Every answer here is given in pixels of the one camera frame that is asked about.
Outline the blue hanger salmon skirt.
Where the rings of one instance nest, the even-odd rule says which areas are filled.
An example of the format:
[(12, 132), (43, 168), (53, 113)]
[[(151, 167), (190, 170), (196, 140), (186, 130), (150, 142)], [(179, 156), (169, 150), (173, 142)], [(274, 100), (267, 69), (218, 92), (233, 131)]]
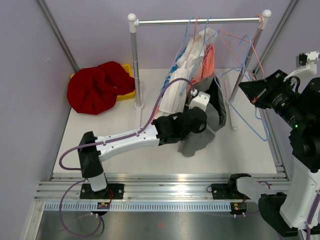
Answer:
[(197, 65), (200, 63), (201, 58), (204, 56), (208, 45), (215, 43), (218, 37), (218, 32), (214, 29), (205, 26), (203, 30), (197, 32), (197, 41), (192, 50), (190, 50), (193, 36), (189, 40), (185, 53), (178, 60), (177, 65), (179, 68), (187, 71), (187, 78), (192, 81), (193, 74), (196, 73)]

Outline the blue wire hanger grey skirt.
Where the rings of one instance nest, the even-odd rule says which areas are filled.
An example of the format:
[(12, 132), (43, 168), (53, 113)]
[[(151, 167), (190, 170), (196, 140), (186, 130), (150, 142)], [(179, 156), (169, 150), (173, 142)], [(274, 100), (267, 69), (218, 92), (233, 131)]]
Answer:
[[(228, 51), (234, 56), (234, 58), (240, 63), (240, 66), (238, 68), (230, 68), (230, 70), (227, 70), (226, 72), (224, 72), (221, 75), (221, 77), (224, 77), (227, 73), (229, 73), (231, 71), (236, 71), (239, 73), (239, 76), (242, 75), (244, 78), (246, 78), (247, 81), (245, 81), (245, 83), (251, 83), (251, 82), (253, 82), (253, 80), (256, 80), (256, 78), (253, 76), (253, 74), (250, 73), (248, 68), (245, 66), (246, 65), (245, 58), (246, 57), (251, 58), (249, 56), (250, 50), (253, 51), (253, 54), (254, 54), (258, 64), (259, 65), (261, 64), (260, 59), (257, 55), (256, 49), (254, 47), (252, 38), (247, 35), (245, 35), (243, 38), (240, 38), (239, 45), (242, 42), (246, 42), (248, 44), (248, 49), (247, 49), (242, 61), (240, 61), (238, 56), (233, 52), (233, 50), (229, 47), (229, 45), (226, 43), (226, 41), (220, 35), (219, 35), (219, 39), (222, 41), (222, 43), (228, 49)], [(265, 123), (265, 121), (260, 116), (258, 116), (258, 108), (257, 107), (254, 108), (254, 117), (262, 123), (263, 129), (265, 131), (265, 137), (260, 135), (259, 132), (241, 115), (241, 113), (237, 110), (237, 108), (235, 106), (235, 101), (231, 100), (231, 97), (225, 98), (224, 100), (226, 100), (227, 105), (229, 107), (231, 107), (232, 113), (235, 113), (254, 132), (255, 135), (257, 135), (263, 142), (267, 142), (269, 140), (269, 137), (270, 137), (269, 128), (267, 127), (267, 124)]]

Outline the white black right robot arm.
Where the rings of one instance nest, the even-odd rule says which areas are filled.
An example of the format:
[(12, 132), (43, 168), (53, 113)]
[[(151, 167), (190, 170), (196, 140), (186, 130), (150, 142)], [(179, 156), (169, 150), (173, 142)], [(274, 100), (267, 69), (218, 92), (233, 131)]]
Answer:
[(257, 108), (272, 109), (290, 127), (289, 141), (295, 157), (287, 193), (258, 183), (247, 173), (232, 174), (227, 183), (212, 184), (207, 191), (216, 200), (250, 199), (261, 217), (280, 236), (307, 237), (320, 232), (320, 80), (315, 77), (299, 92), (301, 79), (277, 70), (239, 88)]

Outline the salmon pink skirt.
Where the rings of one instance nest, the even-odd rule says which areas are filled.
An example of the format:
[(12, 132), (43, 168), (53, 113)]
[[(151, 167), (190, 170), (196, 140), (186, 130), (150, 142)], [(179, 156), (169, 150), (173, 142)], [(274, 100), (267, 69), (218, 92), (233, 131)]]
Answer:
[(215, 47), (210, 44), (206, 47), (204, 56), (197, 65), (195, 73), (192, 75), (193, 84), (200, 82), (202, 79), (212, 77), (215, 74)]

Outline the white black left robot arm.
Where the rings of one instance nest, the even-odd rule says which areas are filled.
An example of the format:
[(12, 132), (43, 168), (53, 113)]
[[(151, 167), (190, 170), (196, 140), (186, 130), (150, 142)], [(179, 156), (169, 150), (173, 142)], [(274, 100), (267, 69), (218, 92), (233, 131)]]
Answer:
[(108, 183), (102, 165), (119, 154), (144, 147), (176, 144), (186, 140), (191, 133), (199, 134), (206, 129), (207, 115), (200, 107), (193, 107), (169, 116), (161, 116), (145, 128), (116, 137), (97, 137), (86, 132), (77, 151), (81, 175), (88, 182), (81, 186), (81, 199), (122, 199), (124, 185)]

